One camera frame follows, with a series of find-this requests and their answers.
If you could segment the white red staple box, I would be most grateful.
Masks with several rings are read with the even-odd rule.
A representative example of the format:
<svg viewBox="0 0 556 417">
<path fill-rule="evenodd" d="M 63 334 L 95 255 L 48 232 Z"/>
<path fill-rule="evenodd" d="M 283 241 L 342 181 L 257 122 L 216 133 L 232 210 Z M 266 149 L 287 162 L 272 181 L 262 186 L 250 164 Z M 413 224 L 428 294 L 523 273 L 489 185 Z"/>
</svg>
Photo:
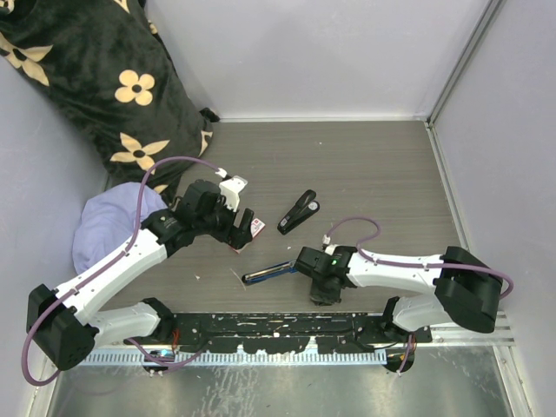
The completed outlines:
<svg viewBox="0 0 556 417">
<path fill-rule="evenodd" d="M 254 242 L 255 238 L 265 229 L 266 224 L 261 221 L 259 218 L 255 218 L 251 224 L 250 224 L 250 233 L 252 236 L 252 241 L 251 243 Z M 243 248 L 239 248 L 239 249 L 235 249 L 233 248 L 233 251 L 237 254 L 240 254 L 247 246 L 249 245 L 249 243 L 247 243 Z"/>
</svg>

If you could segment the blue stapler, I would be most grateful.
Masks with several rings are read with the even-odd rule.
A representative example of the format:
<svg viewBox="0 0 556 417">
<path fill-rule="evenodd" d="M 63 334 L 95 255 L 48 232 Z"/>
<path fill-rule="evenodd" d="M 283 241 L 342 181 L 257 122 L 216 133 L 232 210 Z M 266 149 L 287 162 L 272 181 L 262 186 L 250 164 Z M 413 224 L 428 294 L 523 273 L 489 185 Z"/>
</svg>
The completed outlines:
<svg viewBox="0 0 556 417">
<path fill-rule="evenodd" d="M 246 286 L 254 285 L 279 275 L 292 274 L 295 271 L 295 261 L 286 261 L 272 267 L 245 274 L 242 276 L 241 281 Z"/>
</svg>

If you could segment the black stapler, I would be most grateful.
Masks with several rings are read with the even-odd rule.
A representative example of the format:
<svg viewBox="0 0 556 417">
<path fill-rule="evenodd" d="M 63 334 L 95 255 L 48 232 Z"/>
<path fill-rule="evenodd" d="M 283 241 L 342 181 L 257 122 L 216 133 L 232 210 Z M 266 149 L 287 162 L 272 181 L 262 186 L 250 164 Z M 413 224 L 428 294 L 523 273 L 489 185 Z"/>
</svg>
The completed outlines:
<svg viewBox="0 0 556 417">
<path fill-rule="evenodd" d="M 320 204 L 316 201 L 316 192 L 308 189 L 278 222 L 277 230 L 280 234 L 287 235 L 316 214 L 320 207 Z"/>
</svg>

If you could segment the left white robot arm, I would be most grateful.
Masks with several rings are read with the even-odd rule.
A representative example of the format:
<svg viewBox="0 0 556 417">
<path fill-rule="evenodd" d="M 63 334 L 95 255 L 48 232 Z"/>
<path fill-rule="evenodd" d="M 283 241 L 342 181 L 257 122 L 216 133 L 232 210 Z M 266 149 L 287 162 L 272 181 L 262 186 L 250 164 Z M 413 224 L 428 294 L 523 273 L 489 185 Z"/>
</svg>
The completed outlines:
<svg viewBox="0 0 556 417">
<path fill-rule="evenodd" d="M 80 364 L 94 349 L 134 337 L 163 344 L 174 333 L 174 316 L 155 298 L 117 310 L 103 306 L 136 277 L 201 235 L 240 250 L 251 243 L 253 210 L 239 210 L 245 179 L 190 184 L 176 209 L 159 209 L 111 254 L 74 279 L 30 292 L 28 338 L 60 371 Z"/>
</svg>

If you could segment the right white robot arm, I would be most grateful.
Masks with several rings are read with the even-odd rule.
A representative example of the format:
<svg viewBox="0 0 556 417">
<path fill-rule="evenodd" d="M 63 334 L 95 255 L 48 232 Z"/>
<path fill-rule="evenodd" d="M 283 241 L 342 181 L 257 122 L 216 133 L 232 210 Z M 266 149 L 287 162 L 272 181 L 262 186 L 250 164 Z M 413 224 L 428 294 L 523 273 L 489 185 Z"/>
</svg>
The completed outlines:
<svg viewBox="0 0 556 417">
<path fill-rule="evenodd" d="M 344 288 L 393 288 L 406 292 L 387 301 L 379 327 L 386 339 L 404 341 L 431 325 L 452 322 L 466 330 L 491 334 L 506 277 L 463 248 L 442 255 L 396 256 L 349 246 L 323 250 L 305 247 L 295 270 L 312 281 L 311 300 L 334 305 Z"/>
</svg>

